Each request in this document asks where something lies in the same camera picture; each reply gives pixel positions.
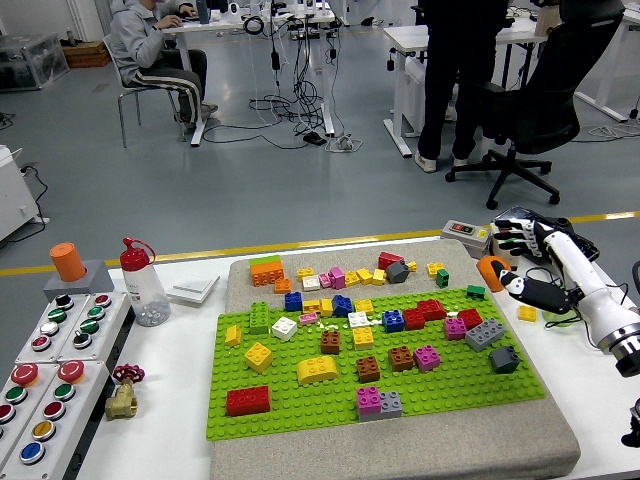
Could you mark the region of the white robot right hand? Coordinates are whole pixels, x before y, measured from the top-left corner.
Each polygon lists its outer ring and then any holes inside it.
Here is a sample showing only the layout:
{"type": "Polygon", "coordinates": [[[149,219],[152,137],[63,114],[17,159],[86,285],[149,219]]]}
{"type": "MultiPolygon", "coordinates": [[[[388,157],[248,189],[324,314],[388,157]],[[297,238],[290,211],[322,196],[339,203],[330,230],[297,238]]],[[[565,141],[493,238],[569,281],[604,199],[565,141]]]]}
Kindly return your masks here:
{"type": "Polygon", "coordinates": [[[495,224],[500,249],[550,261],[564,283],[559,287],[496,267],[499,281],[513,298],[558,314],[577,311],[589,325],[591,341],[618,359],[639,352],[639,315],[614,299],[570,235],[531,219],[501,218],[495,224]]]}

